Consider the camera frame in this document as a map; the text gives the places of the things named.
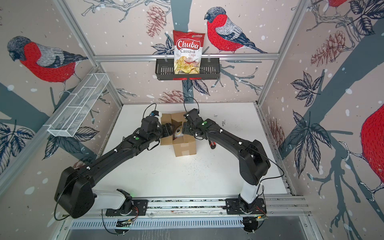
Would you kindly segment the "brown cardboard express box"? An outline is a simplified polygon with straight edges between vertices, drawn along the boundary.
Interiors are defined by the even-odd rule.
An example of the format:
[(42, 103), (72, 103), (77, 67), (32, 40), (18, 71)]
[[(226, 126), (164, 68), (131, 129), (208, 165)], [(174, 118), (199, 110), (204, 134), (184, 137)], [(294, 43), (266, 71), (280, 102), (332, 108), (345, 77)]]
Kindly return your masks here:
[[(184, 113), (162, 114), (161, 123), (174, 125), (174, 131), (186, 122)], [(162, 138), (161, 146), (173, 146), (176, 157), (191, 156), (197, 153), (196, 140), (193, 136), (184, 135), (174, 139), (174, 136)]]

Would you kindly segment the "red black utility knife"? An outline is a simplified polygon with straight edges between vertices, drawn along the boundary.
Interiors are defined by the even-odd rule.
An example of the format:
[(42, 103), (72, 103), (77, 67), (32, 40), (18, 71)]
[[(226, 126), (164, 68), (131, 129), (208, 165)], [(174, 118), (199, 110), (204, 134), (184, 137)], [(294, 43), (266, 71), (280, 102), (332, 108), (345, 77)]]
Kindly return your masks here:
[(216, 148), (216, 143), (215, 142), (209, 141), (209, 144), (210, 144), (210, 147), (211, 147), (212, 150)]

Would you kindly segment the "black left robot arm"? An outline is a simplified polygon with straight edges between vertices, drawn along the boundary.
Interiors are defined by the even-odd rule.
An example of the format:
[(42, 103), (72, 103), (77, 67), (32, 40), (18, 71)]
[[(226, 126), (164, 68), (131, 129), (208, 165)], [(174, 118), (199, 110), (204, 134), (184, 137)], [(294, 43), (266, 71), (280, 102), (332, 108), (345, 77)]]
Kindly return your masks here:
[(164, 127), (158, 117), (143, 118), (140, 128), (93, 163), (79, 169), (68, 167), (63, 170), (54, 196), (57, 205), (72, 218), (85, 215), (99, 198), (93, 187), (122, 163), (149, 149), (151, 143), (160, 142), (164, 136)]

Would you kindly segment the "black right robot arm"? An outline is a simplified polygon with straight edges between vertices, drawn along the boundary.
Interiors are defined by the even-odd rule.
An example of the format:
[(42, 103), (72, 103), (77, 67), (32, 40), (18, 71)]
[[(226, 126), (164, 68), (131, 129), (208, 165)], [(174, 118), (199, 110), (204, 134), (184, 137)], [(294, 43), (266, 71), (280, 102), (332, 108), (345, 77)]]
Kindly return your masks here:
[(228, 150), (239, 160), (239, 172), (244, 180), (242, 190), (237, 198), (225, 199), (224, 209), (228, 215), (260, 215), (266, 216), (267, 209), (264, 199), (259, 197), (262, 181), (267, 180), (271, 161), (263, 145), (254, 140), (241, 139), (221, 128), (211, 119), (202, 119), (198, 109), (192, 109), (184, 114), (186, 123), (183, 133), (214, 142)]

